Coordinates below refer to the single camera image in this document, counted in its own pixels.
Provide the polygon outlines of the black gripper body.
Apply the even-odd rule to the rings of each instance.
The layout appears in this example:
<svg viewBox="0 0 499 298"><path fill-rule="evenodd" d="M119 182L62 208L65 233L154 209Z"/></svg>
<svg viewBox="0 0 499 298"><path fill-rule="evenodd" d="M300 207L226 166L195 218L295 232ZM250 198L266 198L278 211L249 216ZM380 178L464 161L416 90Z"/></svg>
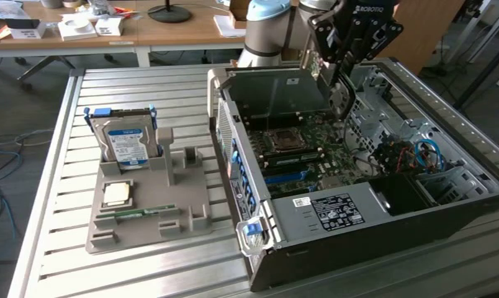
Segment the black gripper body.
<svg viewBox="0 0 499 298"><path fill-rule="evenodd" d="M352 18L378 19L383 22L392 20L396 1L340 1L338 5L338 21L350 23Z"/></svg>

